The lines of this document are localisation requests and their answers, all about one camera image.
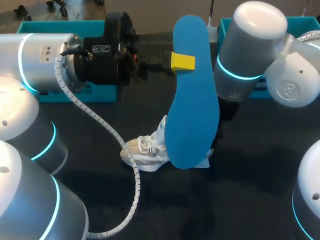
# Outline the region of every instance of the teal bin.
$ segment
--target teal bin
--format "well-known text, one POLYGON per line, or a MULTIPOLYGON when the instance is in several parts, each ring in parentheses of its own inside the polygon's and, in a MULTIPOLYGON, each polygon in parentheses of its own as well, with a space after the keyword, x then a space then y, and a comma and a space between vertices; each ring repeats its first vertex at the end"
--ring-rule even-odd
MULTIPOLYGON (((298 38, 310 31, 320 30, 320 24, 313 16, 288 16, 286 19, 288 21, 287 32, 293 35, 295 38, 298 38)), ((231 20, 231 18, 222 18, 220 20, 218 33, 218 52, 220 51, 224 42, 231 20)), ((260 78, 255 85, 250 97, 257 99, 271 98, 267 90, 266 80, 263 77, 260 78)))
MULTIPOLYGON (((77 34, 79 37, 98 37, 104 32, 105 21, 25 21, 21 23, 17 33, 38 34, 77 34)), ((85 88, 76 93, 82 102, 116 102, 118 86, 95 85, 87 83, 85 88)), ((70 100, 62 91, 41 92, 41 103, 65 103, 70 100)))

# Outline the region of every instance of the white spiral cable wrap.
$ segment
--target white spiral cable wrap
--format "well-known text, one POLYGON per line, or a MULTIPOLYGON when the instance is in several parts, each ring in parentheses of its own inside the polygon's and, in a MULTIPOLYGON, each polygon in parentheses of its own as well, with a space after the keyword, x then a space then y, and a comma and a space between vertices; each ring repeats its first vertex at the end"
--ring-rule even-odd
POLYGON ((55 58, 54 64, 55 64, 55 77, 56 80, 61 88, 61 90, 65 93, 65 95, 80 109, 85 111, 88 115, 90 115, 93 119, 95 119, 99 124, 101 124, 105 129, 107 129, 119 142, 125 153, 128 155, 130 163, 132 164, 132 168, 134 171, 134 178, 135 178, 135 194, 134 194, 134 200, 132 203, 132 207, 126 216, 126 218, 118 225, 117 227, 101 233, 92 233, 88 232, 87 238, 88 239, 105 239, 110 236, 113 236, 120 232, 122 229, 124 229, 125 226, 128 225, 130 220, 132 219, 139 202, 139 196, 140 196, 140 174, 137 167, 137 164, 132 157, 129 148, 127 147, 124 140, 121 138, 121 136, 114 130, 106 121, 104 121, 99 115, 97 115, 94 111, 92 111, 89 107, 87 107, 83 102, 81 102, 68 88, 65 81, 62 78, 61 75, 61 68, 63 63, 64 57, 62 55, 59 55, 59 57, 55 58))
POLYGON ((301 37, 298 37, 298 40, 302 41, 302 42, 312 40, 312 39, 320 39, 320 31, 319 30, 309 31, 309 32, 305 33, 304 35, 302 35, 301 37))

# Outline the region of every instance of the shoe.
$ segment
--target shoe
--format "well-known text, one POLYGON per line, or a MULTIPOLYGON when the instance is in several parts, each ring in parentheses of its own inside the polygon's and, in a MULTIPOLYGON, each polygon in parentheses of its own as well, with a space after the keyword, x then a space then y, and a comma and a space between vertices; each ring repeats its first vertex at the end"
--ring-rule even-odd
MULTIPOLYGON (((127 147, 136 162, 139 170, 145 172, 154 172, 163 164, 169 162, 169 157, 165 146, 165 126, 167 116, 161 120, 157 130, 150 136, 139 136, 136 139, 128 141, 127 147)), ((208 152, 208 156, 212 154, 213 149, 208 152)), ((124 150, 120 152, 122 160, 131 166, 130 160, 124 150)), ((208 158, 204 159, 195 168, 209 168, 208 158)))

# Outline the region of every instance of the blue shoe insole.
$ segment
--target blue shoe insole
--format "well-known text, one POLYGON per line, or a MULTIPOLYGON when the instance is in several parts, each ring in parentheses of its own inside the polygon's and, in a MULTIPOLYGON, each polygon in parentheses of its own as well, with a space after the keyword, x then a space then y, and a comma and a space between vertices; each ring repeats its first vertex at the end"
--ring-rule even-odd
POLYGON ((198 16, 183 16, 175 24, 176 54, 195 57, 195 70, 176 71, 176 93, 166 118, 164 141, 171 163, 189 169, 207 158, 219 123, 207 26, 198 16))

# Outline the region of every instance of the shoelace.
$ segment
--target shoelace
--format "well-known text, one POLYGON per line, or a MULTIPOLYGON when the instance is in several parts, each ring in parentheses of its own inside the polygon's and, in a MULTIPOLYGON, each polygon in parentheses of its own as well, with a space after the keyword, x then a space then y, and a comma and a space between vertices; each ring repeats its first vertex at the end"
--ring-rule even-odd
POLYGON ((140 153, 147 154, 147 153, 154 153, 156 149, 159 151, 165 151, 166 147, 157 145, 155 140, 156 132, 152 133, 151 136, 139 136, 138 140, 138 148, 140 153))

